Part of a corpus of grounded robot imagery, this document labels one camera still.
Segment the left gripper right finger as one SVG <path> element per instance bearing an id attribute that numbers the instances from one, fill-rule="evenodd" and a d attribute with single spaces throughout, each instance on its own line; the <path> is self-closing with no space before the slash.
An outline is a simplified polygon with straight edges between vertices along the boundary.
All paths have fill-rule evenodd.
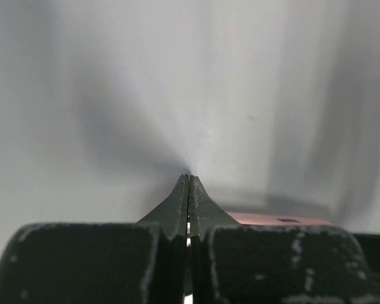
<path id="1" fill-rule="evenodd" d="M 332 225 L 243 225 L 189 181 L 195 303 L 380 303 L 357 239 Z"/>

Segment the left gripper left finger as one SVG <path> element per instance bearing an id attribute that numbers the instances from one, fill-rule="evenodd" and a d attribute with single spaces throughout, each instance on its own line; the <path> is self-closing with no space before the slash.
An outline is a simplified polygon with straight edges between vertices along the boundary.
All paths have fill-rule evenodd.
<path id="1" fill-rule="evenodd" d="M 0 303 L 182 303 L 189 177 L 140 221 L 21 227 L 0 259 Z"/>

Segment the pink phone case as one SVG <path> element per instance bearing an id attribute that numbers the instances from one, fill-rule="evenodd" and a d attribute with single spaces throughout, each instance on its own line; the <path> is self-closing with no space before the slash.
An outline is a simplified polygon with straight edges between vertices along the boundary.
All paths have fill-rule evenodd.
<path id="1" fill-rule="evenodd" d="M 333 225 L 331 222 L 314 218 L 241 212 L 228 214 L 243 225 Z"/>

